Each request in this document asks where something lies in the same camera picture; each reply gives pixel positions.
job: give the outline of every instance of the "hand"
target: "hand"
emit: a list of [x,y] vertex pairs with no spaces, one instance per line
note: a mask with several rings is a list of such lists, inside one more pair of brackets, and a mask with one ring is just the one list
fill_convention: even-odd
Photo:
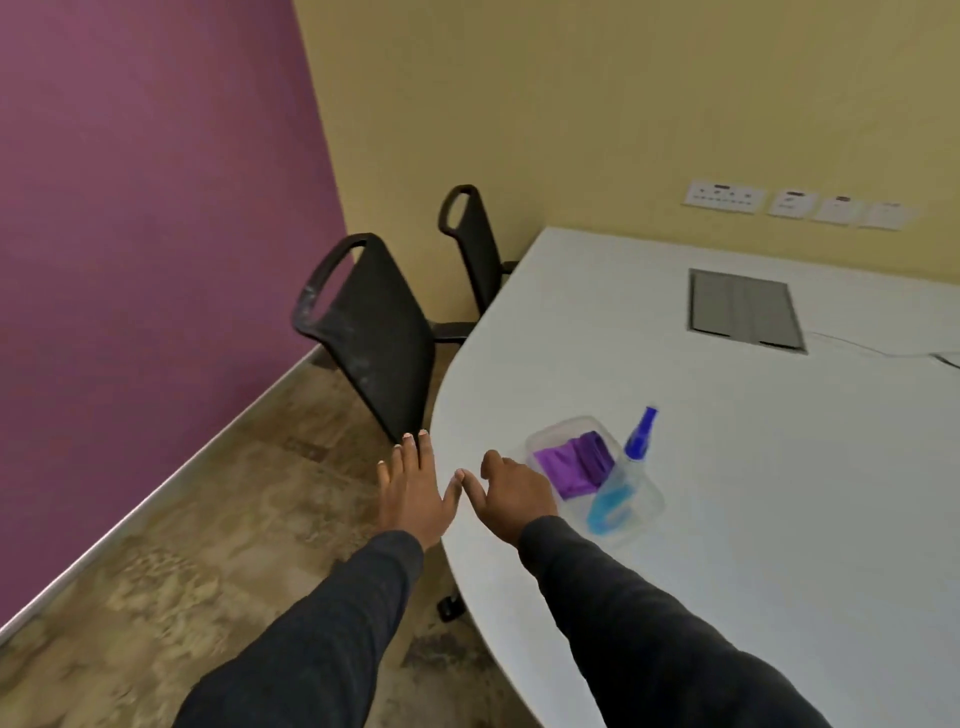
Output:
[[486,493],[470,471],[459,470],[454,478],[463,483],[480,521],[502,541],[516,546],[527,523],[557,515],[550,481],[509,457],[501,458],[495,449],[484,455],[480,475],[490,482]]
[[376,464],[380,482],[380,530],[406,531],[426,551],[440,541],[457,513],[461,486],[455,478],[446,486],[443,499],[437,491],[433,445],[425,429],[420,431],[420,452],[414,436],[403,436],[394,446],[391,465]]

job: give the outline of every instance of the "white table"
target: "white table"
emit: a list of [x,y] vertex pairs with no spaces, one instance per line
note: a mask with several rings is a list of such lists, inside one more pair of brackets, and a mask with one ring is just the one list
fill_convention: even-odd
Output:
[[[690,268],[788,283],[804,331],[960,350],[960,287],[548,229],[446,375],[441,482],[575,415],[622,439],[655,402],[666,510],[613,555],[834,728],[960,725],[960,371],[809,334],[802,355],[687,331]],[[466,499],[444,546],[540,722],[602,725],[536,582]]]

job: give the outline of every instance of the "wall socket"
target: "wall socket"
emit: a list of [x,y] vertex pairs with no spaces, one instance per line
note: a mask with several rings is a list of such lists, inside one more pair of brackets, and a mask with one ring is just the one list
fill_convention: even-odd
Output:
[[863,202],[849,197],[827,197],[813,219],[818,223],[852,225],[863,212]]
[[754,214],[763,205],[765,189],[742,184],[721,184],[694,180],[686,190],[684,205],[722,209],[727,212]]
[[783,189],[767,210],[768,215],[801,219],[810,214],[817,204],[816,192],[801,192],[799,189]]
[[903,230],[916,215],[916,211],[900,203],[873,203],[860,223],[861,228],[879,228],[881,230]]

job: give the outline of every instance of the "baseboard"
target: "baseboard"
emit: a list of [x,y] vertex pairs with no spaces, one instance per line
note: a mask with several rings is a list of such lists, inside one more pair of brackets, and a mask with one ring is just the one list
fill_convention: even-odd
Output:
[[310,352],[308,352],[306,356],[304,356],[300,361],[294,364],[294,366],[292,366],[283,376],[281,376],[277,381],[271,384],[270,387],[264,390],[263,394],[257,397],[249,405],[247,405],[247,407],[244,408],[243,412],[241,412],[239,415],[234,417],[226,427],[220,430],[220,432],[218,432],[213,437],[213,439],[210,440],[210,442],[208,442],[202,448],[197,450],[197,452],[189,460],[187,460],[185,463],[183,463],[183,465],[177,468],[174,471],[174,473],[170,475],[170,477],[168,477],[166,480],[160,483],[160,485],[152,493],[150,493],[147,497],[141,500],[137,504],[137,506],[133,508],[133,510],[131,510],[130,513],[124,516],[113,528],[111,528],[106,534],[104,534],[100,538],[100,540],[97,541],[97,543],[95,543],[93,546],[88,548],[79,559],[77,559],[75,562],[73,562],[73,564],[67,567],[66,570],[60,576],[58,576],[56,579],[50,582],[50,584],[48,584],[47,587],[44,588],[42,592],[40,592],[33,599],[31,599],[30,603],[27,604],[27,606],[25,606],[23,609],[21,609],[19,612],[13,615],[12,619],[8,621],[6,624],[4,624],[3,627],[0,627],[0,645],[2,645],[7,640],[9,640],[17,632],[17,630],[20,629],[20,627],[26,624],[27,621],[29,621],[31,618],[36,616],[47,604],[50,603],[50,601],[56,595],[62,592],[63,589],[65,589],[66,586],[71,581],[73,581],[80,574],[81,571],[83,571],[87,566],[89,566],[90,562],[92,562],[95,558],[97,558],[97,556],[101,554],[101,552],[110,544],[110,542],[124,530],[125,526],[127,526],[133,519],[135,519],[143,511],[149,508],[154,501],[158,500],[160,495],[163,494],[164,490],[167,489],[172,483],[174,483],[176,481],[177,476],[180,473],[182,473],[187,467],[189,467],[190,464],[194,462],[194,460],[200,457],[201,454],[203,454],[207,450],[207,448],[213,445],[213,443],[215,443],[228,429],[233,427],[236,424],[236,422],[240,420],[241,417],[243,417],[245,414],[247,414],[247,412],[253,409],[258,402],[260,402],[267,395],[273,392],[274,389],[277,388],[277,386],[281,382],[283,382],[284,379],[290,376],[290,374],[292,374],[300,364],[302,364],[304,361],[309,360],[310,357],[314,356],[317,353],[317,349],[320,349],[320,348],[321,347],[315,347],[314,349],[310,350]]

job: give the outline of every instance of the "marble floor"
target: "marble floor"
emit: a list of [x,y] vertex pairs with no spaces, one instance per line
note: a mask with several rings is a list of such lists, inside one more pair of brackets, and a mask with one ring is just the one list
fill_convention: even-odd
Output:
[[[434,392],[455,352],[438,348]],[[203,674],[371,536],[389,450],[341,374],[299,366],[0,647],[0,726],[169,726]],[[537,725],[469,616],[437,619],[452,586],[431,549],[368,726]]]

